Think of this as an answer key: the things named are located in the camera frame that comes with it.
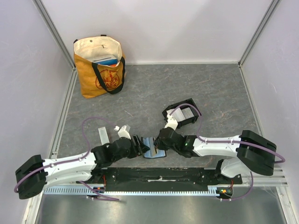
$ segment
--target tote bag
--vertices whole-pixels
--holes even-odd
[[[117,59],[114,66],[101,65],[91,59],[113,55]],[[125,82],[125,57],[119,42],[101,35],[74,42],[74,61],[78,71],[81,94],[92,98],[104,93],[116,94]]]

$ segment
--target enclosure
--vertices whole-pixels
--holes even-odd
[[[2,1],[3,223],[298,223],[298,13],[296,0]],[[85,99],[73,42],[100,34],[121,43],[126,82],[118,94]],[[86,151],[84,119],[102,116],[130,125],[132,134],[157,136],[162,111],[188,98],[203,114],[203,136],[251,130],[274,142],[286,162],[273,176],[254,174],[251,194],[233,202],[120,195],[116,203],[43,193],[20,200],[14,193],[15,170],[32,155],[56,159]],[[103,126],[84,127],[92,147],[100,144]],[[195,123],[178,133],[197,129]],[[107,133],[117,139],[113,129]],[[167,151],[165,158],[122,159],[113,167],[215,168],[219,159]],[[251,183],[249,174],[242,178],[238,196]]]

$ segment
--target white panel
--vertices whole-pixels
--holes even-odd
[[[262,131],[282,164],[299,208],[299,1],[282,0],[244,64]]]
[[[108,34],[129,63],[238,61],[271,0],[43,0],[70,54]]]
[[[32,1],[1,1],[0,21],[0,217],[17,224],[27,200],[14,193],[15,170],[48,154],[71,67]]]

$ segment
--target bag handle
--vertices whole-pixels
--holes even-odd
[[[125,62],[125,59],[124,57],[121,57],[121,60],[120,62],[122,63],[122,78],[121,78],[121,84],[115,89],[115,90],[108,90],[105,83],[104,83],[104,80],[102,79],[102,76],[101,76],[101,73],[98,69],[98,64],[97,63],[93,63],[92,62],[92,66],[93,66],[93,70],[94,70],[94,73],[96,75],[96,77],[98,78],[98,81],[101,85],[101,87],[103,87],[103,89],[110,93],[110,94],[116,94],[118,92],[120,92],[123,88],[123,84],[125,83],[125,65],[126,65],[126,62]]]

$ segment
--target metal corner post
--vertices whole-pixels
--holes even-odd
[[[260,37],[262,31],[264,30],[265,26],[267,25],[269,19],[271,18],[273,12],[275,11],[275,9],[277,8],[278,4],[279,4],[280,0],[272,0],[272,2],[270,3],[265,15],[263,16],[260,24],[258,25],[256,31],[254,32],[249,44],[247,45],[240,61],[239,61],[239,66],[242,67],[245,60],[247,59],[249,53],[251,52],[251,50],[253,49],[254,45],[256,44],[258,38]]]
[[[55,41],[57,42],[58,46],[62,50],[66,61],[68,64],[72,67],[75,68],[75,63],[73,61],[73,58],[71,57],[69,51],[67,50],[61,36],[59,35],[59,32],[57,31],[49,13],[47,12],[42,0],[33,0],[37,10],[40,12],[43,20],[45,21],[47,27],[49,28],[50,32],[52,33]]]

